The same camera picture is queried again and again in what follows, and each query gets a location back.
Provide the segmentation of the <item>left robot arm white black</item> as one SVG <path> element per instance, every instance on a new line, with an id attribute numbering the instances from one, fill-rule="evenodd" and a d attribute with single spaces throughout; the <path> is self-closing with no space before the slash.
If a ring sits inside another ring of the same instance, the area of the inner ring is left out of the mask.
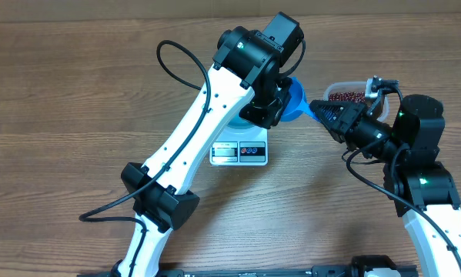
<path id="1" fill-rule="evenodd" d="M 135 231 L 114 276 L 154 276 L 172 231 L 195 211 L 190 192 L 204 156 L 236 116 L 260 128 L 278 124 L 291 95 L 290 71 L 280 72 L 304 44 L 299 23 L 279 12 L 263 31 L 238 26 L 217 44 L 205 83 L 173 133 L 144 163 L 128 163 L 121 180 L 135 200 Z"/>

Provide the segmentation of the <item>blue plastic scoop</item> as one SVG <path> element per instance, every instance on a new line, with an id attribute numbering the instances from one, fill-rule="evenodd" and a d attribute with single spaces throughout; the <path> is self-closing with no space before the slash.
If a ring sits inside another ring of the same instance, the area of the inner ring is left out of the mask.
<path id="1" fill-rule="evenodd" d="M 291 80 L 292 84 L 289 87 L 291 99 L 283 111 L 280 121 L 291 122 L 296 120 L 302 114 L 305 114 L 313 120 L 319 122 L 316 114 L 310 109 L 309 103 L 306 101 L 306 93 L 302 83 L 296 77 L 292 77 Z"/>

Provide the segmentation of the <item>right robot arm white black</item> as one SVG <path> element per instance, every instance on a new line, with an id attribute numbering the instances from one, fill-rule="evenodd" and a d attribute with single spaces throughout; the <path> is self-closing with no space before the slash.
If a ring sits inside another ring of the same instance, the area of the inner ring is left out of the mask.
<path id="1" fill-rule="evenodd" d="M 461 198 L 437 161 L 443 104 L 408 95 L 393 125 L 363 103 L 314 100 L 309 105 L 332 138 L 348 146 L 347 170 L 395 203 L 425 276 L 461 276 Z"/>

